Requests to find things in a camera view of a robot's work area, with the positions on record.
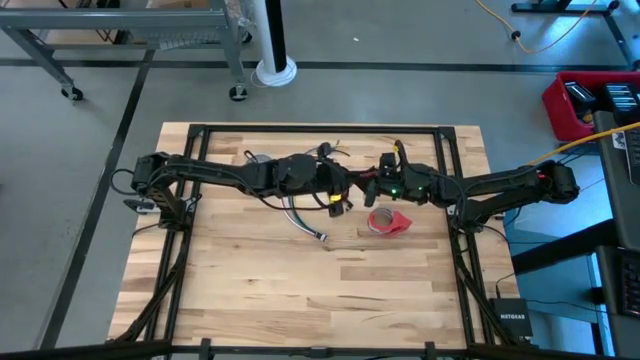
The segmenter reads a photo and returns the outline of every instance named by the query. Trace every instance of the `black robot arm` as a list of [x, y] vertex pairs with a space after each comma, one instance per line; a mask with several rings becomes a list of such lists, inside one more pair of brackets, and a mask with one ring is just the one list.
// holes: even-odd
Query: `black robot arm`
[[[455, 208], [452, 213], [456, 214], [456, 227], [471, 231], [478, 231], [478, 226], [494, 214], [539, 201], [568, 203], [579, 192], [572, 170], [554, 161], [457, 178], [441, 175], [425, 164], [409, 163], [400, 141], [395, 143], [395, 153], [381, 155], [378, 167], [362, 171], [340, 166], [329, 157], [330, 148], [324, 143], [315, 156], [294, 154], [241, 166], [156, 153], [138, 159], [131, 187], [158, 206], [161, 227], [176, 230], [189, 222], [186, 202], [170, 191], [171, 184], [179, 180], [234, 187], [276, 209], [282, 208], [271, 205], [265, 198], [311, 194], [319, 206], [306, 210], [327, 209], [332, 217], [350, 209], [349, 188], [355, 185], [365, 193], [367, 207], [373, 206], [380, 195], [418, 205], [431, 202], [441, 208]], [[326, 193], [329, 203], [324, 204], [318, 193]], [[497, 195], [473, 199], [490, 194]]]

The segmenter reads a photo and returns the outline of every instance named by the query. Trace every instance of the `butcher block tabletop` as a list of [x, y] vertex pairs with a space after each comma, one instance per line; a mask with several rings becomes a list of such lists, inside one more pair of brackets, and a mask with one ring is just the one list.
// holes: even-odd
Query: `butcher block tabletop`
[[[182, 154], [189, 125], [165, 123], [157, 150]], [[488, 173], [480, 128], [455, 129], [464, 175]], [[214, 132], [206, 159], [242, 165], [245, 150], [278, 158], [340, 141], [350, 156], [332, 157], [350, 169], [366, 169], [377, 166], [396, 139], [411, 162], [437, 168], [433, 136], [424, 134]], [[194, 158], [199, 148], [198, 140]], [[448, 146], [445, 153], [451, 174]], [[320, 242], [282, 211], [236, 189], [203, 184], [201, 193], [174, 344], [198, 345], [210, 338], [217, 346], [423, 348], [432, 341], [441, 349], [466, 348], [443, 209], [379, 197], [374, 208], [388, 207], [413, 221], [396, 237], [380, 237], [366, 222], [374, 208], [364, 207], [363, 194], [354, 186], [349, 195], [354, 208], [341, 217], [300, 212], [309, 226], [328, 235]], [[281, 206], [276, 198], [268, 201]], [[299, 197], [296, 206], [305, 205], [317, 206], [310, 197]], [[157, 221], [155, 215], [140, 216], [137, 226]], [[503, 231], [497, 220], [488, 225]], [[152, 228], [133, 238], [110, 337], [124, 332], [151, 298], [165, 234]], [[494, 296], [495, 282], [513, 273], [509, 248], [492, 231], [476, 239], [487, 295]], [[517, 297], [514, 277], [501, 281], [500, 291], [503, 297]], [[469, 299], [476, 341], [482, 342], [478, 307], [470, 294]], [[156, 337], [164, 333], [167, 304]]]

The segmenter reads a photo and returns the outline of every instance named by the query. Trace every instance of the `concrete floor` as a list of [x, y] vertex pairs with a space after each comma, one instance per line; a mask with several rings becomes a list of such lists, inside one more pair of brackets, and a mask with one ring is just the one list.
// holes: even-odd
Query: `concrete floor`
[[[625, 64], [601, 17], [585, 19], [552, 50], [527, 56], [472, 0], [282, 3], [289, 54], [299, 61]], [[504, 1], [486, 3], [512, 21], [530, 47], [548, 43], [575, 21], [516, 16]], [[639, 12], [635, 1], [626, 1], [615, 15], [632, 48], [640, 41], [633, 39]], [[0, 36], [0, 58], [25, 57]], [[141, 59], [142, 52], [60, 51], [56, 57]], [[258, 59], [258, 44], [250, 44], [243, 58]], [[158, 53], [156, 59], [216, 60], [221, 55], [187, 50]], [[86, 101], [70, 104], [39, 68], [0, 67], [0, 273], [5, 280], [0, 352], [31, 349], [39, 339], [137, 74], [131, 68], [68, 71]], [[163, 122], [257, 121], [475, 124], [482, 128], [492, 170], [504, 170], [555, 147], [540, 101], [554, 76], [300, 70], [285, 88], [253, 88], [249, 100], [233, 103], [227, 98], [231, 76], [226, 70], [152, 69], [119, 167], [131, 167], [138, 156], [155, 149]], [[584, 181], [593, 176], [590, 170], [585, 174]], [[604, 192], [606, 199], [604, 186], [590, 191]], [[122, 197], [111, 192], [58, 346], [104, 341], [135, 221]]]

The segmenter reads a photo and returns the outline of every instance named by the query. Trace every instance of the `cart wheel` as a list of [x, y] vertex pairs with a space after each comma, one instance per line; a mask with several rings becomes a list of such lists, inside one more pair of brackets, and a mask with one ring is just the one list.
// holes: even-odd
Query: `cart wheel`
[[80, 101], [84, 99], [84, 94], [82, 93], [82, 91], [80, 91], [80, 89], [77, 89], [77, 88], [71, 89], [71, 95], [69, 95], [69, 93], [65, 89], [60, 90], [60, 93], [62, 94], [62, 96], [66, 97], [71, 101]]
[[248, 96], [247, 89], [245, 89], [244, 86], [234, 86], [229, 89], [229, 98], [232, 101], [244, 101]]
[[615, 9], [617, 9], [620, 6], [620, 1], [616, 0], [616, 1], [612, 1], [609, 3], [609, 11], [613, 11]]
[[251, 42], [251, 40], [253, 40], [253, 36], [251, 35], [250, 32], [247, 31], [246, 35], [244, 36], [244, 38], [242, 39], [242, 43], [243, 44], [248, 44]]

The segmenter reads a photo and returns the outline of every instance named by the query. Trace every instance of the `yellow cable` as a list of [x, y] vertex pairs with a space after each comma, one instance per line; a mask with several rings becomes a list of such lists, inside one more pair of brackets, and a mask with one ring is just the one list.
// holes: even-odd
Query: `yellow cable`
[[615, 129], [611, 129], [611, 130], [607, 130], [607, 131], [603, 131], [603, 132], [599, 132], [599, 133], [596, 133], [596, 134], [593, 134], [593, 135], [589, 135], [589, 136], [584, 137], [582, 139], [579, 139], [579, 140], [576, 140], [574, 142], [568, 143], [567, 145], [560, 146], [559, 148], [553, 150], [550, 153], [544, 154], [544, 155], [540, 156], [539, 158], [537, 158], [537, 159], [535, 159], [533, 161], [529, 161], [527, 163], [527, 165], [533, 165], [533, 164], [539, 163], [540, 161], [542, 161], [542, 160], [544, 160], [544, 159], [546, 159], [546, 158], [548, 158], [550, 156], [553, 156], [553, 155], [555, 155], [557, 153], [560, 153], [562, 151], [570, 149], [570, 148], [572, 148], [572, 147], [574, 147], [576, 145], [584, 144], [584, 143], [586, 143], [588, 141], [599, 139], [601, 137], [605, 137], [607, 135], [611, 135], [613, 133], [617, 133], [617, 132], [620, 132], [620, 131], [627, 131], [627, 130], [635, 129], [637, 127], [640, 127], [640, 122], [637, 122], [637, 123], [634, 123], [634, 124], [631, 124], [631, 125], [621, 126], [621, 127], [618, 127], [618, 128], [615, 128]]
[[[584, 11], [584, 13], [582, 13], [582, 15], [580, 15], [580, 18], [576, 21], [575, 24], [573, 24], [572, 27], [569, 28], [569, 30], [567, 30], [564, 34], [562, 34], [562, 36], [560, 36], [558, 39], [556, 39], [556, 41], [552, 42], [551, 44], [543, 47], [542, 49], [539, 50], [530, 50], [527, 49], [523, 44], [522, 41], [520, 41], [520, 37], [516, 37], [516, 42], [518, 43], [518, 45], [520, 45], [520, 48], [522, 49], [522, 51], [524, 51], [527, 54], [539, 54], [545, 50], [551, 49], [554, 45], [556, 45], [557, 43], [560, 42], [560, 40], [564, 39], [565, 36], [569, 35], [569, 33], [576, 27], [578, 26], [578, 24], [580, 24], [580, 22], [582, 21], [582, 19], [584, 19], [587, 15], [589, 15], [589, 12], [593, 9], [593, 7], [596, 5], [596, 2], [598, 2], [598, 0], [593, 0], [593, 2], [591, 3], [591, 5]], [[509, 24], [509, 22], [507, 20], [505, 20], [504, 18], [502, 18], [500, 15], [496, 14], [495, 12], [493, 12], [493, 10], [489, 9], [485, 4], [482, 3], [482, 1], [480, 0], [476, 0], [476, 3], [478, 3], [478, 5], [480, 5], [486, 12], [488, 12], [491, 16], [493, 16], [494, 18], [500, 20], [501, 23], [503, 23], [507, 28], [509, 28], [509, 30], [511, 30], [511, 33], [514, 33], [516, 31], [516, 29], [513, 28], [513, 26], [511, 26], [511, 24]]]

